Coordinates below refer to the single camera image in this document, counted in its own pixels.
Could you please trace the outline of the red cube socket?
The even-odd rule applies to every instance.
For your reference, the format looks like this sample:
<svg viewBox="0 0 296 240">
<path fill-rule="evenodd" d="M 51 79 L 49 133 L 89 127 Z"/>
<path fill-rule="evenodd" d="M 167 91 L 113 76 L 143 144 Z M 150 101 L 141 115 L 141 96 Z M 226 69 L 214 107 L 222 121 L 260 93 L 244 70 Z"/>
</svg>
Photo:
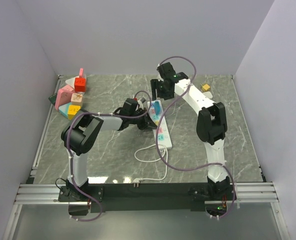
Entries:
<svg viewBox="0 0 296 240">
<path fill-rule="evenodd" d="M 76 92 L 84 93 L 86 91 L 86 78 L 76 77 L 74 81 L 74 89 Z"/>
</svg>

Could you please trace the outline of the yellow cube socket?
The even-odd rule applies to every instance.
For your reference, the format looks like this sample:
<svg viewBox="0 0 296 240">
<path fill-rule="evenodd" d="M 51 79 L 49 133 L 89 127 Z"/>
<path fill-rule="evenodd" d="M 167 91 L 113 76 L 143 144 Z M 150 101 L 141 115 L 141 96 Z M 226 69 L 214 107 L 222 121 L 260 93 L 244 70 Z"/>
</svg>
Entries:
<svg viewBox="0 0 296 240">
<path fill-rule="evenodd" d="M 68 119 L 71 120 L 80 109 L 81 109 L 81 106 L 79 105 L 73 105 L 73 104 L 69 105 L 68 112 L 67 112 Z"/>
</svg>

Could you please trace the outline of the white triangular adapter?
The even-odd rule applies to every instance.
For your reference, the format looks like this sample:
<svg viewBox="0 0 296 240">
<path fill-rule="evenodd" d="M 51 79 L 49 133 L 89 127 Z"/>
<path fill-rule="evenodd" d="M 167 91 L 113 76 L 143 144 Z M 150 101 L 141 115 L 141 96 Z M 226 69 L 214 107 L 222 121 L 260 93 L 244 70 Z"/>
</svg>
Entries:
<svg viewBox="0 0 296 240">
<path fill-rule="evenodd" d="M 70 79 L 65 80 L 65 83 L 69 86 L 71 86 L 72 88 L 74 88 L 74 84 L 75 84 L 75 77 L 72 77 Z"/>
</svg>

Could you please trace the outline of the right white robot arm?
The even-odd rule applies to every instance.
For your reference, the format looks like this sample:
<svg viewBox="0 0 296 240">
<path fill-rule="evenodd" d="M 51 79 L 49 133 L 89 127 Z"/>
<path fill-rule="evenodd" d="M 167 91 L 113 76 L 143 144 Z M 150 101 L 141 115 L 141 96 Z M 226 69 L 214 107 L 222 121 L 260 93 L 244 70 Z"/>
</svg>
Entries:
<svg viewBox="0 0 296 240">
<path fill-rule="evenodd" d="M 152 99 L 169 100 L 178 95 L 195 111 L 196 133 L 205 145 L 209 166 L 205 196 L 210 200 L 221 200 L 232 191 L 230 178 L 223 167 L 224 139 L 227 132 L 225 106 L 206 97 L 185 73 L 176 73 L 171 63 L 160 64 L 157 71 L 158 79 L 150 81 Z"/>
</svg>

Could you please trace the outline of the blue plug adapter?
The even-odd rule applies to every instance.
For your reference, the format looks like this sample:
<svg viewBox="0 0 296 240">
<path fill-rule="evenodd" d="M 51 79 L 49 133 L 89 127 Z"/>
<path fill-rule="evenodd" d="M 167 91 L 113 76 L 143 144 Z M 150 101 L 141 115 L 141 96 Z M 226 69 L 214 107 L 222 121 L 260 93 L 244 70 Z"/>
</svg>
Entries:
<svg viewBox="0 0 296 240">
<path fill-rule="evenodd" d="M 154 107 L 154 112 L 157 116 L 161 116 L 163 113 L 163 108 L 162 108 L 162 104 L 161 101 L 159 100 L 155 100 L 153 103 L 153 107 Z"/>
</svg>

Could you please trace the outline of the pink rounded socket block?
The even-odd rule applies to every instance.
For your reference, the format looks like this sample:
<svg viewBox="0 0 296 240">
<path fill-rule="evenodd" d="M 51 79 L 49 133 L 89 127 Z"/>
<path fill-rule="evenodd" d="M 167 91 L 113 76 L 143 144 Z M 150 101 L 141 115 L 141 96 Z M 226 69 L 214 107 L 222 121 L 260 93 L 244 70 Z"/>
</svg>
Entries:
<svg viewBox="0 0 296 240">
<path fill-rule="evenodd" d="M 69 103 L 73 93 L 75 93 L 75 90 L 70 85 L 65 85 L 63 88 L 60 88 L 57 92 L 55 109 L 59 110 L 60 106 Z"/>
</svg>

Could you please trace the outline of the pink upright plug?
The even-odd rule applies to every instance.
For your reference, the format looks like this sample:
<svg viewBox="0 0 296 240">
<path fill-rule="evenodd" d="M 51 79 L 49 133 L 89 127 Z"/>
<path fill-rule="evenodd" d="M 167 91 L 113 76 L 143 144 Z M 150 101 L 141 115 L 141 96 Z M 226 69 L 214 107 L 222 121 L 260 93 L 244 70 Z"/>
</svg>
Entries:
<svg viewBox="0 0 296 240">
<path fill-rule="evenodd" d="M 84 78 L 84 70 L 83 70 L 83 68 L 80 68 L 79 78 Z"/>
</svg>

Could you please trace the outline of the small yellow plug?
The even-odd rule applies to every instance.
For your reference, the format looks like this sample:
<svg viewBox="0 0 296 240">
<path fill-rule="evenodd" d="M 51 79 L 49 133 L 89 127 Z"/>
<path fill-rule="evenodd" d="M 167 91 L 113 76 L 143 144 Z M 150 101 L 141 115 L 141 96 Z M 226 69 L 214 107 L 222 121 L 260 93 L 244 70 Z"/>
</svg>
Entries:
<svg viewBox="0 0 296 240">
<path fill-rule="evenodd" d="M 211 86 L 206 83 L 206 84 L 201 86 L 201 90 L 203 92 L 209 92 L 211 90 Z"/>
</svg>

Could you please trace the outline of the aluminium rail frame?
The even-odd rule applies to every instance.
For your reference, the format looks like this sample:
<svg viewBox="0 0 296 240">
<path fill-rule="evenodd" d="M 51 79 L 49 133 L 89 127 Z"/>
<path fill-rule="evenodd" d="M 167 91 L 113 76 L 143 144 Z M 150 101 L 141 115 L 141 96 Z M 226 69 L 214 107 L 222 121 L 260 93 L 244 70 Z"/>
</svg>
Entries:
<svg viewBox="0 0 296 240">
<path fill-rule="evenodd" d="M 271 182 L 239 182 L 235 184 L 237 203 L 270 203 L 277 228 L 282 240 L 289 240 L 279 200 Z M 21 184 L 8 221 L 4 240 L 11 240 L 23 205 L 58 205 L 59 189 L 54 184 Z"/>
</svg>

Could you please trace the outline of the beige cube socket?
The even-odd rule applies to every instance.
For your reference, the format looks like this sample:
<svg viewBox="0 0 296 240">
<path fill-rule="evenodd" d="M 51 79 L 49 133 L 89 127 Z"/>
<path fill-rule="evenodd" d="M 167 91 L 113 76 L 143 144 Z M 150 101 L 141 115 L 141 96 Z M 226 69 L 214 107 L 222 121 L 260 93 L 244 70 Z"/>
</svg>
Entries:
<svg viewBox="0 0 296 240">
<path fill-rule="evenodd" d="M 71 96 L 71 104 L 82 107 L 83 105 L 83 94 L 73 93 Z"/>
</svg>

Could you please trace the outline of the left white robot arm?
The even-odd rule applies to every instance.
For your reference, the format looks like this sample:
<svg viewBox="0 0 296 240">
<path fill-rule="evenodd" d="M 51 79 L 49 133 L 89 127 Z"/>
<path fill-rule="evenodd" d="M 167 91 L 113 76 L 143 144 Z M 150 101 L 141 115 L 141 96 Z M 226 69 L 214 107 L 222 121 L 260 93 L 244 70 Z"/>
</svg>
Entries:
<svg viewBox="0 0 296 240">
<path fill-rule="evenodd" d="M 88 194 L 87 158 L 99 132 L 122 131 L 129 125 L 139 130 L 155 130 L 157 125 L 149 116 L 151 103 L 144 107 L 145 98 L 127 98 L 124 104 L 112 113 L 90 113 L 80 109 L 61 133 L 61 139 L 69 156 L 67 187 L 76 201 Z"/>
</svg>

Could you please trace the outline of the white power strip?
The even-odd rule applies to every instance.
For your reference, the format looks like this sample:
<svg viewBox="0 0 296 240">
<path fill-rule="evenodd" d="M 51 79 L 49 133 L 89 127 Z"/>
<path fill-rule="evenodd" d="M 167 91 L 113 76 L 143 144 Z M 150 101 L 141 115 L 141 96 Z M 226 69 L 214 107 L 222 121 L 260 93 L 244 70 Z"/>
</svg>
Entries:
<svg viewBox="0 0 296 240">
<path fill-rule="evenodd" d="M 152 101 L 152 102 L 148 101 L 147 102 L 148 106 L 151 104 L 151 108 L 150 108 L 148 114 L 149 114 L 150 118 L 153 120 L 153 122 L 156 125 L 159 125 L 159 121 L 160 121 L 161 116 L 158 116 L 158 115 L 155 114 L 153 103 L 154 103 L 154 101 Z M 159 127 L 158 145 L 159 145 L 159 149 L 161 151 L 164 150 L 165 148 L 167 148 L 168 150 L 172 149 L 172 141 L 171 141 L 171 138 L 170 138 L 170 134 L 169 134 L 169 130 L 168 130 L 168 126 L 167 126 L 167 122 L 166 122 L 165 117 L 162 119 L 160 127 Z"/>
</svg>

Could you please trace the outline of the white rounded square adapter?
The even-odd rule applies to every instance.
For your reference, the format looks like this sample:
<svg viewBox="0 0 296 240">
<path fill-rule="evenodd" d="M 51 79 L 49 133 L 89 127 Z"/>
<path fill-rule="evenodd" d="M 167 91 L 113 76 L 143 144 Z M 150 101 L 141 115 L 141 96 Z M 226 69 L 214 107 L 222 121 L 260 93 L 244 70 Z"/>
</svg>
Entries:
<svg viewBox="0 0 296 240">
<path fill-rule="evenodd" d="M 212 93 L 209 92 L 209 91 L 206 91 L 206 92 L 204 92 L 203 94 L 204 94 L 207 98 L 209 98 L 209 99 L 212 99 L 212 98 L 213 98 Z"/>
</svg>

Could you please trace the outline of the teal flat block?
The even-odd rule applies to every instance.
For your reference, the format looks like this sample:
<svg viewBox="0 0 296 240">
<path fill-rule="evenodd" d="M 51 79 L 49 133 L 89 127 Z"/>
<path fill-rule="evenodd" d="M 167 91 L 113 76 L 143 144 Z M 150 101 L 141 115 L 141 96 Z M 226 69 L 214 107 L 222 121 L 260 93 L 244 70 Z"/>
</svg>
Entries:
<svg viewBox="0 0 296 240">
<path fill-rule="evenodd" d="M 64 104 L 62 106 L 59 107 L 59 112 L 68 119 L 68 116 L 67 116 L 67 112 L 68 112 L 68 107 L 69 105 L 71 105 L 71 102 L 67 103 L 67 104 Z"/>
</svg>

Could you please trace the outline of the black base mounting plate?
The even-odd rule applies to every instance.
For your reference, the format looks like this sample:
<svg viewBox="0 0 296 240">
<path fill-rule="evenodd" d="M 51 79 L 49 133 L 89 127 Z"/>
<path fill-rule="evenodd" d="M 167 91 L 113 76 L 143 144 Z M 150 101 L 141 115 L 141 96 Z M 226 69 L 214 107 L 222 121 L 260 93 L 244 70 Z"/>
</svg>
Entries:
<svg viewBox="0 0 296 240">
<path fill-rule="evenodd" d="M 209 183 L 101 183 L 85 184 L 82 195 L 71 183 L 61 186 L 58 201 L 84 202 L 91 213 L 111 211 L 205 211 L 206 201 L 232 200 L 232 187 Z"/>
</svg>

